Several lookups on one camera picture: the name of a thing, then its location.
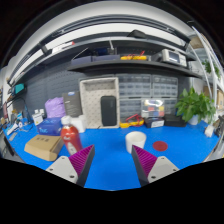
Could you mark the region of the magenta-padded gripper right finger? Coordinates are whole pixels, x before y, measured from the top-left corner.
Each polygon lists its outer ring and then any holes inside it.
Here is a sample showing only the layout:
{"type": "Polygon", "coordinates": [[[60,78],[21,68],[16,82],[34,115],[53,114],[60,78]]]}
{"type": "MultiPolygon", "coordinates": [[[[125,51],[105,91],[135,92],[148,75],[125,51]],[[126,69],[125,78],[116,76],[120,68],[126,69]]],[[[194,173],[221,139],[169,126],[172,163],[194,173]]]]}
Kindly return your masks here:
{"type": "Polygon", "coordinates": [[[141,186],[178,171],[178,168],[165,156],[156,157],[138,146],[132,146],[131,155],[141,186]]]}

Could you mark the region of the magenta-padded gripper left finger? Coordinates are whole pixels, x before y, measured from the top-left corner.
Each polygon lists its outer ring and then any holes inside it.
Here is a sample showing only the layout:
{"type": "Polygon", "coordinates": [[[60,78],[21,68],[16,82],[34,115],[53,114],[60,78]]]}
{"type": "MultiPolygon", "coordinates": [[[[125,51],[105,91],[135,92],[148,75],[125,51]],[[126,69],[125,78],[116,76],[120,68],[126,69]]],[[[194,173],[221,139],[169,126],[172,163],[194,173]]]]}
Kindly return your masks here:
{"type": "Polygon", "coordinates": [[[47,171],[83,187],[86,183],[94,156],[95,147],[91,145],[69,157],[59,157],[47,168],[47,171]]]}

